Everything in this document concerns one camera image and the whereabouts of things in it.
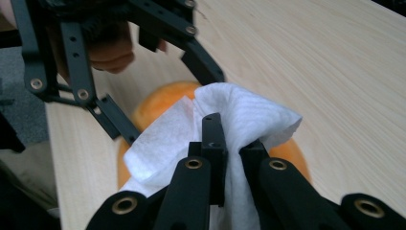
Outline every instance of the crumpled white fabric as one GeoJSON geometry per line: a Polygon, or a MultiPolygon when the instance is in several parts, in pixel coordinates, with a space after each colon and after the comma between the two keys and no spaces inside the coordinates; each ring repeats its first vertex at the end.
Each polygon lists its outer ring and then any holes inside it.
{"type": "Polygon", "coordinates": [[[170,183],[190,141],[201,141],[201,120],[220,113],[229,151],[224,208],[211,207],[211,229],[259,229],[239,150],[260,139],[267,150],[286,142],[302,117],[233,83],[212,83],[183,98],[146,129],[124,155],[131,178],[122,190],[151,196],[170,183]]]}

